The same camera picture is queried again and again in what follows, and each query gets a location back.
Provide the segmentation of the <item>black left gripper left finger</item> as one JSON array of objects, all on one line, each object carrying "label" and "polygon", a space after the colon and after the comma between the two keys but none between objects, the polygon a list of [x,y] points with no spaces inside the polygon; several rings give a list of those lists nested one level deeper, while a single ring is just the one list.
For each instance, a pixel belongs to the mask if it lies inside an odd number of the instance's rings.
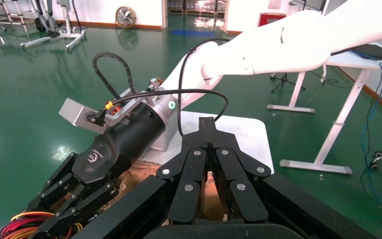
[{"label": "black left gripper left finger", "polygon": [[156,171],[156,176],[167,182],[170,225],[191,225],[202,216],[210,126],[211,117],[200,117],[198,130],[183,136],[181,151]]}]

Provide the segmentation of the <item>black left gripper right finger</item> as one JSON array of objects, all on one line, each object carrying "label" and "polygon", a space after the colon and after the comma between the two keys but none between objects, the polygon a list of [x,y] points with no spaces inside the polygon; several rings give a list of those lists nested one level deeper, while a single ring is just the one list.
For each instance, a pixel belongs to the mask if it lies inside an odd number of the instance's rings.
[{"label": "black left gripper right finger", "polygon": [[244,153],[232,133],[218,130],[210,121],[213,177],[228,220],[264,223],[268,210],[260,198],[263,179],[272,175],[267,165]]}]

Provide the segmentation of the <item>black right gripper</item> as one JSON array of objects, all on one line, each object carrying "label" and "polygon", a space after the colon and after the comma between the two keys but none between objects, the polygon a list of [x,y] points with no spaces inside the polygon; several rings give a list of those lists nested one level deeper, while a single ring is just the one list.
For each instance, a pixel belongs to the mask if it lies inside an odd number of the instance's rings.
[{"label": "black right gripper", "polygon": [[55,212],[37,230],[37,239],[55,239],[70,225],[88,220],[118,193],[113,182],[90,192],[87,185],[99,185],[118,178],[164,132],[165,123],[152,108],[133,111],[129,124],[118,123],[95,137],[79,155],[72,152],[28,203],[28,211]]}]

